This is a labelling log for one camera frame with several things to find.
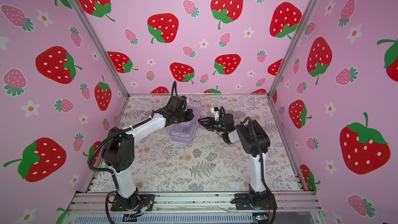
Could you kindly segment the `purple plastic tool box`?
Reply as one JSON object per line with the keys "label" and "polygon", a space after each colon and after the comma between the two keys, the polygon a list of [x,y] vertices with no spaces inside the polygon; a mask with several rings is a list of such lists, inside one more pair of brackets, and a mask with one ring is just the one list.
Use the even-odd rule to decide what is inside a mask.
{"label": "purple plastic tool box", "polygon": [[196,130],[199,126],[198,119],[201,118],[202,108],[197,102],[189,102],[187,108],[193,110],[194,117],[189,122],[172,124],[170,126],[168,135],[172,141],[191,144],[194,140]]}

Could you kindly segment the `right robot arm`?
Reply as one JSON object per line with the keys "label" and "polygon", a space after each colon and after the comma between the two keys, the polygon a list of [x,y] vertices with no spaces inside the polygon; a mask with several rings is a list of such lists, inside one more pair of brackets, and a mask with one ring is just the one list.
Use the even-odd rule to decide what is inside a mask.
{"label": "right robot arm", "polygon": [[247,201],[254,208],[259,208],[268,200],[275,200],[266,184],[265,162],[271,141],[257,120],[246,117],[235,124],[232,114],[226,113],[224,107],[211,110],[213,117],[200,118],[198,123],[210,132],[216,132],[223,141],[232,145],[240,143],[244,152],[250,157],[250,183]]}

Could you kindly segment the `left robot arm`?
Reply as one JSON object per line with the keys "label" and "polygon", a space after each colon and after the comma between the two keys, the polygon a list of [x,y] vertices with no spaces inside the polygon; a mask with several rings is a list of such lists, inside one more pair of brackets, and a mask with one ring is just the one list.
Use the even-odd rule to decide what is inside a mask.
{"label": "left robot arm", "polygon": [[135,142],[159,129],[189,122],[193,118],[194,113],[188,108],[187,97],[172,95],[165,107],[153,110],[142,122],[126,129],[113,129],[90,156],[88,167],[91,171],[110,173],[116,188],[116,199],[133,209],[139,202],[138,188],[130,172]]}

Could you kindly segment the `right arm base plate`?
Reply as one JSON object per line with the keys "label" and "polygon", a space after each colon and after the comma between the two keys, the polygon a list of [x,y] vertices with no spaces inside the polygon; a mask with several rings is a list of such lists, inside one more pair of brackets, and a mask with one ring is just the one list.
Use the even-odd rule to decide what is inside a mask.
{"label": "right arm base plate", "polygon": [[235,194],[231,200],[237,210],[275,210],[278,209],[276,202],[273,199],[260,200],[255,202],[249,193]]}

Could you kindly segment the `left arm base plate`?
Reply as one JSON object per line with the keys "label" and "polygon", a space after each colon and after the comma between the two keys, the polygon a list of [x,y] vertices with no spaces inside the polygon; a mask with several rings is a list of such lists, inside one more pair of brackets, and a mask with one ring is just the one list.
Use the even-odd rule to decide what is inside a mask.
{"label": "left arm base plate", "polygon": [[141,209],[152,211],[155,195],[132,195],[128,199],[116,194],[108,203],[112,204],[113,212],[138,212]]}

